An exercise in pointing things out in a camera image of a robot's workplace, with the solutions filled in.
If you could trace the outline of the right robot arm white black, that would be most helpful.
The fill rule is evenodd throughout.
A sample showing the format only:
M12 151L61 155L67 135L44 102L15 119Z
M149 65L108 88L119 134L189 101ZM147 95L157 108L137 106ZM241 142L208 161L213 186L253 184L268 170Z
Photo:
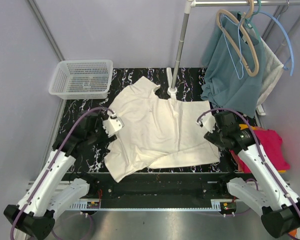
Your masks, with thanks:
M196 123L207 129L207 141L233 151L262 189L258 191L235 177L217 185L218 195L225 199L232 195L243 201L260 216L264 228L274 238L299 229L300 197L278 173L248 121L235 110L214 108L203 112Z

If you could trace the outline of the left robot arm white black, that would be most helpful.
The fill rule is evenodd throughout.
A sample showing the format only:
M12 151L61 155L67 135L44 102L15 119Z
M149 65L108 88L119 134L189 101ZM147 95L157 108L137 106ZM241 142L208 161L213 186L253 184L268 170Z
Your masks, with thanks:
M113 141L123 127L124 123L115 113L103 118L86 112L65 136L57 138L33 185L17 204L9 204L4 209L4 216L12 224L10 238L14 239L14 231L19 230L34 239L44 240L60 215L78 199L101 196L97 177L87 172L76 174L69 186L57 195L54 193L84 146Z

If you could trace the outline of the cream white t shirt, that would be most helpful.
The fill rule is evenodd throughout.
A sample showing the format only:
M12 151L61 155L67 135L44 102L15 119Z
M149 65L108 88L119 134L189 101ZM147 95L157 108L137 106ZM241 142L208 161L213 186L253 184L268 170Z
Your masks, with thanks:
M104 162L113 179L144 168L183 168L218 163L218 148L207 141L196 123L210 110L208 101L161 99L160 88L146 77L125 87L110 105L124 124L109 144Z

